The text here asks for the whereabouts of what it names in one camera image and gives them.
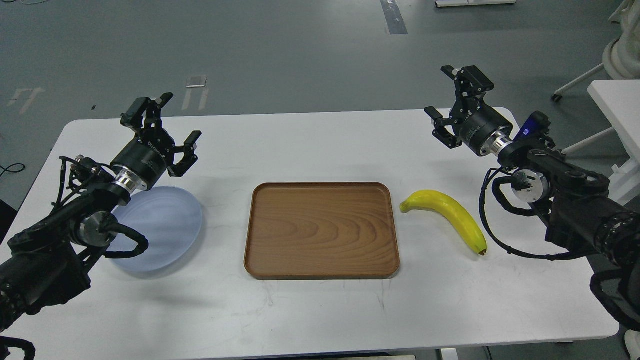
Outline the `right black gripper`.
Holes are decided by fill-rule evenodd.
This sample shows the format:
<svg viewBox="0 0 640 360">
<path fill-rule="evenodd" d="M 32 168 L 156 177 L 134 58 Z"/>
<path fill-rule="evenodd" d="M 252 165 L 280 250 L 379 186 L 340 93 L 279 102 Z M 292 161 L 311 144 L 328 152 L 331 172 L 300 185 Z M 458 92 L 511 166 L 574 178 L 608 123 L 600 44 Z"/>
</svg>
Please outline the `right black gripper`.
<svg viewBox="0 0 640 360">
<path fill-rule="evenodd" d="M 440 71 L 454 82 L 455 103 L 449 118 L 435 107 L 423 109 L 432 120 L 432 135 L 450 150 L 464 144 L 478 157 L 486 157 L 494 141 L 509 137 L 514 129 L 500 112 L 485 104 L 484 97 L 495 84 L 475 65 L 454 68 L 446 64 Z"/>
</svg>

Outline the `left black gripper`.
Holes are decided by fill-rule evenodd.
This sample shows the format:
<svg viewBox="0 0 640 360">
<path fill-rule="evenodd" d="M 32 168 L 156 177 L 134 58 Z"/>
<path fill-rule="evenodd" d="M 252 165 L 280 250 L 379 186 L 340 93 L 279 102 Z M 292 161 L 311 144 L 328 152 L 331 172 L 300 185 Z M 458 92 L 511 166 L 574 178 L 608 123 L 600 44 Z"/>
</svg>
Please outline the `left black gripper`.
<svg viewBox="0 0 640 360">
<path fill-rule="evenodd" d="M 201 131 L 192 131 L 182 146 L 176 146 L 162 127 L 162 109 L 173 97 L 172 92 L 156 99 L 139 97 L 120 116 L 120 125 L 136 135 L 110 162 L 110 168 L 114 183 L 130 193 L 149 191 L 166 171 L 170 177 L 183 177 L 199 159 L 195 150 Z M 174 163 L 176 154 L 182 158 Z"/>
</svg>

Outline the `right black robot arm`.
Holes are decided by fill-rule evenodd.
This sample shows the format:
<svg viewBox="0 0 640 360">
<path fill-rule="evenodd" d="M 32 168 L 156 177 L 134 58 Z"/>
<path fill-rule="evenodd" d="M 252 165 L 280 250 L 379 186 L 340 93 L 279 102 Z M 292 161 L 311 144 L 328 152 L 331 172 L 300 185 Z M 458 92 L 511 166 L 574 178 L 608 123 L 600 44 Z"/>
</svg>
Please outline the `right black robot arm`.
<svg viewBox="0 0 640 360">
<path fill-rule="evenodd" d="M 494 243 L 526 259 L 568 261 L 602 255 L 614 269 L 596 272 L 590 291 L 613 319 L 639 330 L 639 214 L 609 198 L 610 180 L 566 161 L 550 137 L 550 120 L 534 111 L 515 137 L 514 125 L 484 98 L 494 83 L 474 65 L 441 67 L 455 86 L 448 116 L 432 106 L 433 136 L 450 149 L 466 145 L 478 157 L 495 155 L 498 168 L 487 171 L 478 198 L 482 225 Z M 532 254 L 496 238 L 486 217 L 486 191 L 510 214 L 537 217 L 545 240 L 565 251 Z"/>
</svg>

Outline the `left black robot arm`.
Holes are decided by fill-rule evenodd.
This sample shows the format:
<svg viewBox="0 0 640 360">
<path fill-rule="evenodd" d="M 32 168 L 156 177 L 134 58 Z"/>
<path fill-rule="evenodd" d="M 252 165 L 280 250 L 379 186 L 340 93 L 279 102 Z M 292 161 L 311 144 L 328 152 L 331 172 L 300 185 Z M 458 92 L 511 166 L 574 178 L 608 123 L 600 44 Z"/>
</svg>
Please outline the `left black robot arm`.
<svg viewBox="0 0 640 360">
<path fill-rule="evenodd" d="M 163 174 L 182 177 L 198 161 L 194 130 L 178 146 L 162 126 L 162 109 L 173 98 L 137 98 L 120 123 L 133 139 L 110 162 L 61 156 L 59 189 L 48 216 L 7 241 L 10 258 L 0 267 L 0 326 L 23 315 L 64 305 L 90 288 L 89 272 L 101 258 L 142 255 L 149 241 L 119 223 L 116 207 L 134 191 L 150 191 Z"/>
</svg>

